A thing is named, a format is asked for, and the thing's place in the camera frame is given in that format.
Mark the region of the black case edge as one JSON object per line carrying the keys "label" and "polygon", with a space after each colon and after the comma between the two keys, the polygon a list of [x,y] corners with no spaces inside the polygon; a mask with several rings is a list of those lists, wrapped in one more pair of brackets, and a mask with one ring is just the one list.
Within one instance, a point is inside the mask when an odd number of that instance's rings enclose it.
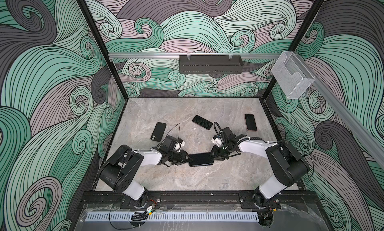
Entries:
{"label": "black case edge", "polygon": [[151,134],[151,140],[155,142],[160,142],[163,138],[166,127],[166,123],[157,122]]}

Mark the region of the black phone patterned reflection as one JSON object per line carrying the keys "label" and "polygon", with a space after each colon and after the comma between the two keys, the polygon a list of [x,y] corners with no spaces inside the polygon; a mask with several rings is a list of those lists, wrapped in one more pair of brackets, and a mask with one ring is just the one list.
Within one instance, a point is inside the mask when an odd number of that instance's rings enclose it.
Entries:
{"label": "black phone patterned reflection", "polygon": [[203,127],[206,130],[210,130],[211,127],[213,126],[213,123],[199,115],[195,115],[194,118],[192,119],[192,122]]}

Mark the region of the black case with camera hole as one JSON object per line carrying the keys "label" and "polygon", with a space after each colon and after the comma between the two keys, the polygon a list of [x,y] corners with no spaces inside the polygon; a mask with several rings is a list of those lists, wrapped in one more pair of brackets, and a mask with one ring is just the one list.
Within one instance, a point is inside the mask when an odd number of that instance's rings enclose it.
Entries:
{"label": "black case with camera hole", "polygon": [[210,162],[210,163],[207,163],[207,162],[202,162],[202,163],[199,163],[199,162],[189,162],[189,166],[190,167],[212,166],[213,164],[214,164],[214,162]]}

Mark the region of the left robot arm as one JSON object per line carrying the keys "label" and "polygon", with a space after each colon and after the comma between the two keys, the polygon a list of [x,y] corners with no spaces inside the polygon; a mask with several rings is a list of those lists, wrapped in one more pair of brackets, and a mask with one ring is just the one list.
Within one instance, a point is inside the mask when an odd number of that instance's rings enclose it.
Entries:
{"label": "left robot arm", "polygon": [[185,142],[173,136],[149,150],[135,150],[121,145],[99,169],[98,177],[113,191],[131,198],[135,207],[143,207],[148,200],[148,189],[135,181],[140,167],[183,165],[192,161],[183,150]]}

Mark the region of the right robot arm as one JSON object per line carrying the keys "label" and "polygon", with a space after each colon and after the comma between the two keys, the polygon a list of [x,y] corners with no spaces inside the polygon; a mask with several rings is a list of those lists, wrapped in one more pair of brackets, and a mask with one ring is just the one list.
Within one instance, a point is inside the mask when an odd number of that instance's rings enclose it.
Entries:
{"label": "right robot arm", "polygon": [[211,150],[213,160],[224,161],[230,157],[249,153],[267,159],[273,174],[253,194],[259,208],[269,206],[281,191],[298,182],[310,167],[301,153],[287,140],[265,141],[259,137],[235,135],[230,128],[214,127],[216,135]]}

